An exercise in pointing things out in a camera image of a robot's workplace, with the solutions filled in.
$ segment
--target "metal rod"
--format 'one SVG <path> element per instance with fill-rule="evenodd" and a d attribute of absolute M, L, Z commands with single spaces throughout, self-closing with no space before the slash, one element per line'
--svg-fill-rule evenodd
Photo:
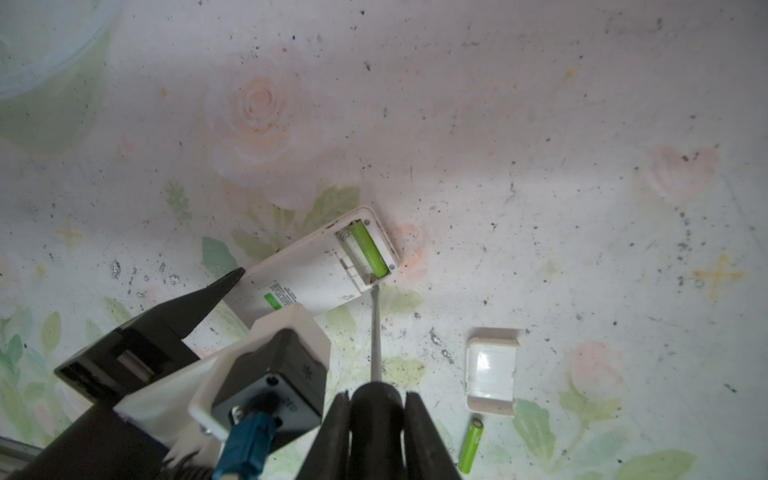
<path fill-rule="evenodd" d="M 371 314 L 371 382 L 382 381 L 382 337 L 379 320 L 379 286 L 371 288 L 373 308 Z"/>

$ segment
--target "green battery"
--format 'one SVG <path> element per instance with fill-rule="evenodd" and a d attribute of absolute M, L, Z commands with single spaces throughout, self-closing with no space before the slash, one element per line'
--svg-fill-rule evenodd
<path fill-rule="evenodd" d="M 360 221 L 356 222 L 349 228 L 349 232 L 354 237 L 362 254 L 366 257 L 366 260 L 368 260 L 368 264 L 370 265 L 371 270 L 373 270 L 373 273 L 378 278 L 385 276 L 389 272 L 389 268 L 387 268 L 386 263 L 382 260 L 382 254 L 379 252 L 379 249 L 376 248 L 376 244 L 373 243 L 371 234 L 368 233 L 366 226 Z"/>
<path fill-rule="evenodd" d="M 472 419 L 469 423 L 462 454 L 458 457 L 458 470 L 461 473 L 469 473 L 472 470 L 472 463 L 475 461 L 475 454 L 478 452 L 480 438 L 482 437 L 482 422 L 480 419 Z"/>

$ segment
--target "battery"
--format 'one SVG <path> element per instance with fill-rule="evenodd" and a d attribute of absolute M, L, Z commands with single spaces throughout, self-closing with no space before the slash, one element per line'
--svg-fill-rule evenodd
<path fill-rule="evenodd" d="M 475 461 L 475 454 L 478 452 L 480 438 L 482 437 L 482 422 L 480 419 L 472 419 L 469 423 L 469 430 L 464 440 L 462 454 L 458 457 L 458 470 L 461 473 L 469 473 L 472 470 L 472 463 Z"/>

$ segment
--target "screw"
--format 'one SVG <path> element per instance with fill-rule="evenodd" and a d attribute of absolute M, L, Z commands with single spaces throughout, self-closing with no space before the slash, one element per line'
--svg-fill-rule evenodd
<path fill-rule="evenodd" d="M 240 423 L 240 420 L 245 417 L 245 412 L 243 411 L 243 408 L 240 406 L 234 406 L 232 407 L 232 410 L 230 411 L 230 415 L 232 415 L 232 422 L 237 425 Z"/>

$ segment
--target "yellow cross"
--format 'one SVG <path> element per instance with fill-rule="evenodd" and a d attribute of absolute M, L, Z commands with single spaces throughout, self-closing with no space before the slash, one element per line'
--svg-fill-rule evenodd
<path fill-rule="evenodd" d="M 72 227 L 69 223 L 69 218 L 67 218 L 67 227 L 63 230 L 56 230 L 57 233 L 60 233 L 64 236 L 65 243 L 67 244 L 67 250 L 72 251 L 74 248 L 74 244 L 76 243 L 76 240 L 82 240 L 83 235 L 82 233 L 77 233 L 72 230 Z"/>
<path fill-rule="evenodd" d="M 710 298 L 715 300 L 717 298 L 717 289 L 720 288 L 720 283 L 723 279 L 739 280 L 744 276 L 744 272 L 732 272 L 726 273 L 725 267 L 728 265 L 728 256 L 725 253 L 720 255 L 717 259 L 717 269 L 714 272 L 705 272 L 703 270 L 694 270 L 694 276 L 711 276 L 714 278 L 712 283 L 712 290 L 710 291 Z"/>

